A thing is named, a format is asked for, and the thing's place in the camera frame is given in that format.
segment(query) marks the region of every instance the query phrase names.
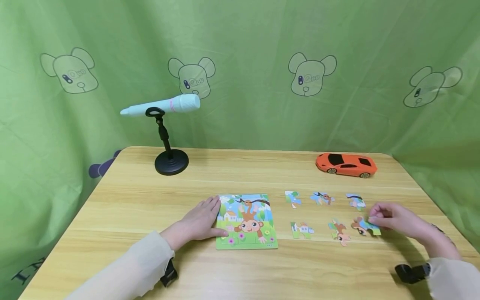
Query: sleeve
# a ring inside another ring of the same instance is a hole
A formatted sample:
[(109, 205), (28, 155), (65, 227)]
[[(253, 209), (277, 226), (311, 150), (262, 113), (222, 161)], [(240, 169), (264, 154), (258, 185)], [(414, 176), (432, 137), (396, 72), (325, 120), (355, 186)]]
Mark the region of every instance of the sleeve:
[(427, 278), (434, 300), (474, 300), (480, 298), (480, 272), (464, 261), (432, 258)]
[(153, 289), (174, 256), (167, 241), (152, 232), (65, 299), (132, 300), (141, 297)]

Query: green backdrop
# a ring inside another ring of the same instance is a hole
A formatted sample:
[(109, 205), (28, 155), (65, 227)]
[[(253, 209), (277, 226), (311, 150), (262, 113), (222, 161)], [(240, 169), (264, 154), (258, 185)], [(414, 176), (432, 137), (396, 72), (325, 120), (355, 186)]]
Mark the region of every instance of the green backdrop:
[(480, 249), (477, 0), (0, 1), (0, 299), (129, 145), (383, 152)]

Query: toy car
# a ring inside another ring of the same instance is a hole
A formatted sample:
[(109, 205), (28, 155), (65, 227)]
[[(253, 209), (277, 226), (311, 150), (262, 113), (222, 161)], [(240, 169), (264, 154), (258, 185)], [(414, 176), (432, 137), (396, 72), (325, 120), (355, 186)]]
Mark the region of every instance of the toy car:
[(330, 174), (341, 174), (368, 178), (375, 174), (377, 166), (366, 156), (323, 153), (315, 162), (317, 168)]

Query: cartoon bear print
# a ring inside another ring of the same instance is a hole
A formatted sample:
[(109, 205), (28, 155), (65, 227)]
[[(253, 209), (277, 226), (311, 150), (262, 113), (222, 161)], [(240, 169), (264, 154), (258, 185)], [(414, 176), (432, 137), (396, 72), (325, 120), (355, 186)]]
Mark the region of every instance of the cartoon bear print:
[(210, 94), (208, 78), (215, 74), (215, 64), (208, 57), (203, 57), (196, 65), (184, 65), (179, 59), (171, 58), (168, 61), (168, 71), (180, 79), (182, 94), (195, 94), (200, 99)]
[(441, 88), (455, 86), (462, 79), (463, 73), (459, 67), (452, 67), (442, 72), (432, 72), (432, 67), (421, 68), (410, 78), (413, 90), (403, 99), (403, 104), (409, 108), (418, 108), (432, 103)]
[(295, 53), (288, 69), (295, 74), (292, 81), (292, 92), (300, 96), (313, 96), (322, 90), (323, 78), (332, 74), (336, 69), (336, 58), (329, 55), (322, 59), (307, 60), (303, 53)]
[(70, 54), (53, 57), (40, 54), (43, 71), (50, 77), (58, 77), (61, 87), (70, 94), (80, 94), (95, 90), (98, 81), (90, 72), (95, 62), (82, 48), (73, 48)]

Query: wooden table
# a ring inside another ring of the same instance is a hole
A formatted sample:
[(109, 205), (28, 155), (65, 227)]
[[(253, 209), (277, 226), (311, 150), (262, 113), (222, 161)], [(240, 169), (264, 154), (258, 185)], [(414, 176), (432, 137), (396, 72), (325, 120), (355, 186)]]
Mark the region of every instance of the wooden table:
[[(158, 284), (144, 299), (429, 299), (424, 282), (408, 288), (394, 272), (396, 264), (423, 263), (425, 250), (394, 232), (361, 237), (349, 227), (361, 213), (345, 193), (362, 195), (367, 208), (385, 200), (405, 205), (439, 226), (468, 262), (480, 266), (474, 248), (387, 155), (369, 154), (379, 170), (360, 179), (319, 171), (316, 152), (184, 149), (188, 168), (165, 177), (153, 167), (162, 150), (129, 147), (120, 153), (21, 300), (63, 299), (152, 230), (161, 231), (210, 195), (228, 193), (269, 195), (279, 248), (217, 251), (215, 240), (191, 242), (175, 258), (180, 279), (167, 289)], [(285, 190), (300, 192), (296, 210), (286, 203)], [(313, 191), (328, 192), (336, 202), (317, 206), (310, 200)], [(347, 247), (332, 239), (327, 223), (333, 217), (348, 227)], [(291, 221), (314, 228), (312, 240), (294, 240)]]

